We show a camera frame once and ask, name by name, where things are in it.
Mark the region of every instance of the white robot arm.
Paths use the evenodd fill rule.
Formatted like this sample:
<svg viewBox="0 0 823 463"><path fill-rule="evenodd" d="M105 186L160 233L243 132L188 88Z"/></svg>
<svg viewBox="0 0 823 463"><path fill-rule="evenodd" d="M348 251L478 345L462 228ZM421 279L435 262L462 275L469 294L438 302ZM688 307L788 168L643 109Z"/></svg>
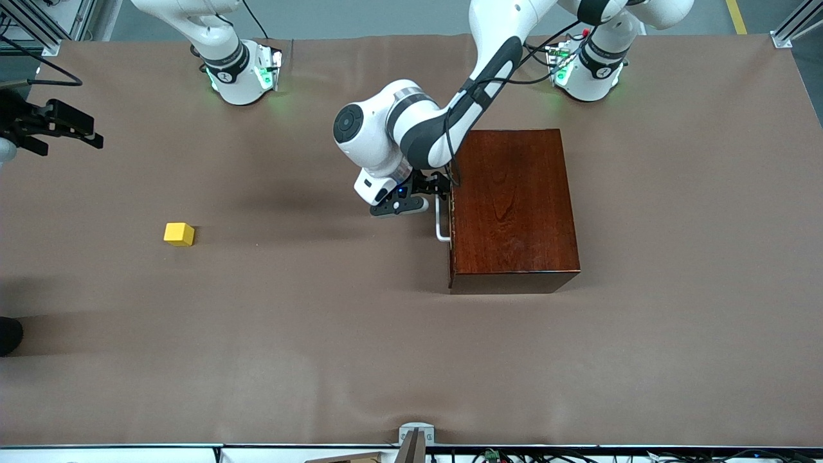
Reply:
<svg viewBox="0 0 823 463"><path fill-rule="evenodd" d="M132 0L191 41L206 64L212 87L232 105L254 103L276 90L281 52L241 40L218 15L233 12L241 0Z"/></svg>
<svg viewBox="0 0 823 463"><path fill-rule="evenodd" d="M684 16L693 1L472 0L469 25L477 45L477 65L445 108L438 107L414 82L399 80L366 101L345 106L337 114L333 126L335 141L355 164L362 167L355 191L372 205L375 216L425 210L427 203L409 198L414 193L413 188L408 188L409 179L414 180L419 170L440 168L452 160L468 131L500 92L504 80L517 69L526 37L555 3L560 2L581 21L595 26L605 25L598 27L585 43L591 44L590 49L595 50L588 53L587 58L591 55L607 57L597 59L605 63L589 63L588 66L609 67L607 77L610 77L613 68L619 72L625 52L637 36L638 20L633 13L659 18L661 26L665 26L679 21L677 17ZM667 13L652 13L661 8ZM678 16L668 11L682 14ZM575 66L584 66L580 61L584 51L581 50L575 58ZM568 82L580 81L579 87L584 87L587 95L601 93L604 79L597 71L593 71L597 78L586 77L585 72L577 74L570 76ZM611 81L598 98L605 96L610 88ZM570 87L565 89L574 96Z"/></svg>

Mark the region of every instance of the table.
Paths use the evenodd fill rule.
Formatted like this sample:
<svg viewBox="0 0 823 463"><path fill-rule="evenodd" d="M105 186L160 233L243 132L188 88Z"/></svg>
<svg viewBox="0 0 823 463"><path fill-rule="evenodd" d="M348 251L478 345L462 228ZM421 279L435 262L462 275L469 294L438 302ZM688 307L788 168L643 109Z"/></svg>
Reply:
<svg viewBox="0 0 823 463"><path fill-rule="evenodd" d="M560 128L583 272L448 294L429 214L369 218L331 124L409 77L445 103L468 36L296 41L232 107L185 43L68 43L96 152L0 176L3 444L819 445L823 133L766 35L639 37L604 101L509 86L477 129ZM537 67L518 72L536 77ZM48 70L45 76L53 76ZM162 241L167 222L198 243Z"/></svg>

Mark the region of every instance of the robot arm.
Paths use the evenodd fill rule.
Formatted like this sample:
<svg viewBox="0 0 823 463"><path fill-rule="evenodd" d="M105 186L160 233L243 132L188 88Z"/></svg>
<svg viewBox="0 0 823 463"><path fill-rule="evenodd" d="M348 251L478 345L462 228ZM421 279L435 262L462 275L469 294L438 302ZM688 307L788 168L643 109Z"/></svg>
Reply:
<svg viewBox="0 0 823 463"><path fill-rule="evenodd" d="M445 108L414 82L400 80L338 113L334 138L363 168L355 183L363 200L376 206L412 169L435 169L452 160L453 151L504 85L487 79L511 77L520 64L526 37L557 1L472 0L469 25L477 45L477 65ZM602 4L600 14L606 21L626 2L594 1Z"/></svg>
<svg viewBox="0 0 823 463"><path fill-rule="evenodd" d="M217 15L233 12L241 0L132 0L137 9L174 27L194 45L212 87L232 105L255 102L275 90L279 50L241 40Z"/></svg>

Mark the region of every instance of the brown wooden cabinet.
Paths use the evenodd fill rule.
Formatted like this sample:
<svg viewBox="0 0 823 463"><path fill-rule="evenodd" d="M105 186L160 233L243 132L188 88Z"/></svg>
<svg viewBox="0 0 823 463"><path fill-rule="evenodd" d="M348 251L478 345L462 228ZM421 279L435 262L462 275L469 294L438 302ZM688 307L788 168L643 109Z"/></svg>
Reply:
<svg viewBox="0 0 823 463"><path fill-rule="evenodd" d="M474 130L457 161L452 293L554 292L580 272L560 130Z"/></svg>

